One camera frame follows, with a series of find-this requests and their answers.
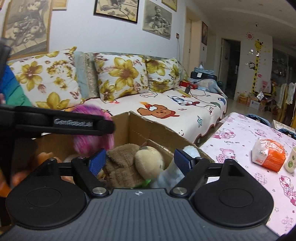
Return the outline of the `white fluffy plush mitten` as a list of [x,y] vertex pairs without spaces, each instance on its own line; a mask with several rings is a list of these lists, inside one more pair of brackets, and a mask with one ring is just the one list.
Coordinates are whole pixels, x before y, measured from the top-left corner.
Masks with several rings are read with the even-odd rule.
[[186,146],[183,151],[187,153],[191,158],[201,157],[198,149],[194,146]]

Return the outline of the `light blue fleece mitten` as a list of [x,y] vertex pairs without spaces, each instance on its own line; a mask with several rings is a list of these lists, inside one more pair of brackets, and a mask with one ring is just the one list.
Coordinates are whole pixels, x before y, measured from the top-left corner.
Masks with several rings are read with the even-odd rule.
[[176,186],[182,179],[184,174],[175,164],[175,160],[172,159],[169,166],[161,172],[155,180],[150,183],[151,188],[165,188],[168,192]]

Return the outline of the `brown plush bear mitten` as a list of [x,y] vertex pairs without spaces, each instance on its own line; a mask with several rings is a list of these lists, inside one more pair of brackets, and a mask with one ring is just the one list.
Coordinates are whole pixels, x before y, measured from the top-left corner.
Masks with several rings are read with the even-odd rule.
[[111,188],[147,185],[165,169],[163,155],[154,147],[125,144],[109,150],[103,171]]

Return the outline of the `pink cartoon tablecloth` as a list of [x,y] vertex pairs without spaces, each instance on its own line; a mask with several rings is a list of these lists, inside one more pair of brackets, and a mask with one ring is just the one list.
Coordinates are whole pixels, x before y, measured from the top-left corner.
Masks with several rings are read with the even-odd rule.
[[295,140],[284,133],[242,114],[231,113],[201,149],[217,163],[227,158],[236,160],[270,192],[274,208],[267,226],[283,235],[295,226],[295,173],[289,173],[284,167],[274,172],[253,163],[251,151],[259,138],[277,141],[287,156],[295,147]]

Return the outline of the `yellow floral cushion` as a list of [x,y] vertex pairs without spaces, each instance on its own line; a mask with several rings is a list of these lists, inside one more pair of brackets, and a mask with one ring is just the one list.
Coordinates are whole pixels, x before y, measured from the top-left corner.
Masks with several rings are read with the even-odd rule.
[[177,59],[147,59],[145,63],[150,91],[164,93],[179,87],[181,69]]
[[76,49],[74,46],[8,63],[33,106],[63,110],[83,102],[74,62]]
[[98,77],[98,92],[103,102],[149,91],[143,56],[94,52],[93,60]]

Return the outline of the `sofa with cartoon cover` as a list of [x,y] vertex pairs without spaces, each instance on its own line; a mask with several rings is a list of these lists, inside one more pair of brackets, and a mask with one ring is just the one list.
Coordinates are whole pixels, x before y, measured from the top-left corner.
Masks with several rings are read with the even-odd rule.
[[[136,55],[125,53],[104,53],[111,55]],[[141,55],[147,59],[171,59]],[[93,52],[74,53],[78,84],[83,98],[81,104],[97,106],[109,115],[132,111],[151,121],[161,123],[190,142],[205,136],[210,128],[222,119],[227,110],[224,94],[211,90],[186,90],[182,81],[188,80],[185,68],[180,64],[181,80],[179,87],[164,93],[149,91],[128,95],[105,103],[98,92],[98,77],[93,60]]]

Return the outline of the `cardboard box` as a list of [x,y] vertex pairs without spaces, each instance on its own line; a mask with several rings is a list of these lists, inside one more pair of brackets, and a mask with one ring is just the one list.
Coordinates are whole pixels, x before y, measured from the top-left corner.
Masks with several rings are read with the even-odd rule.
[[[100,149],[109,150],[125,144],[151,146],[156,148],[165,161],[165,168],[174,159],[176,149],[183,150],[186,146],[194,146],[191,142],[159,123],[152,122],[141,116],[126,112],[115,116],[106,116],[100,110],[90,115],[103,116],[113,121],[115,131],[102,136],[65,135],[42,133],[39,137],[19,136],[16,139],[15,157],[19,161],[34,164],[29,171],[20,171],[11,177],[13,187],[24,188],[23,181],[29,181],[34,187],[64,189],[73,192],[78,187],[73,180],[71,161],[79,156],[90,157]],[[202,158],[210,158],[196,147]],[[102,170],[98,180],[109,190],[112,189]]]

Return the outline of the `orange tissue pack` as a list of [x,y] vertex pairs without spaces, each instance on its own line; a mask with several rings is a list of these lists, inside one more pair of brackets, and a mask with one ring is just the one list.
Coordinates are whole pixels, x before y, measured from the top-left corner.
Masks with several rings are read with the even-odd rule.
[[251,151],[253,163],[279,172],[282,168],[286,154],[283,145],[269,138],[258,138]]

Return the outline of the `white paper cup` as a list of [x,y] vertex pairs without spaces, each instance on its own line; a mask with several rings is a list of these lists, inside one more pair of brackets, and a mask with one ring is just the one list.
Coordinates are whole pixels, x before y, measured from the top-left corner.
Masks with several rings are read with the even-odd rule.
[[289,173],[293,173],[296,169],[296,147],[293,147],[287,161],[285,162],[285,169]]

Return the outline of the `grey child portrait picture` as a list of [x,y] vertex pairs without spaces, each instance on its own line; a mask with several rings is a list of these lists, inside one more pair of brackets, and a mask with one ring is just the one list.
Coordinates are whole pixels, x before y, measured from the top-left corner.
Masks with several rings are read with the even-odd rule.
[[172,13],[152,1],[145,1],[142,30],[148,33],[171,38]]

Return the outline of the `black framed bird picture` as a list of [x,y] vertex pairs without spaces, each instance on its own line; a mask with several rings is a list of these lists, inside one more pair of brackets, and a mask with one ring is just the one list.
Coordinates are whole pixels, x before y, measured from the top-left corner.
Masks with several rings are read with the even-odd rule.
[[94,15],[137,23],[138,0],[96,0]]

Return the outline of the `giraffe height wall sticker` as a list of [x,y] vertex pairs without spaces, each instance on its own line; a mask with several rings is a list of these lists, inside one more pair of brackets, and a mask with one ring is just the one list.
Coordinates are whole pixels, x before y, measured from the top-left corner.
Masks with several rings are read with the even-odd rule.
[[257,39],[255,40],[254,46],[255,46],[256,54],[255,54],[255,61],[253,62],[253,68],[252,68],[254,70],[253,83],[252,83],[252,89],[251,89],[251,92],[253,94],[257,92],[255,90],[255,87],[257,84],[257,75],[258,75],[258,69],[259,69],[259,63],[260,63],[260,53],[263,46],[263,42]]

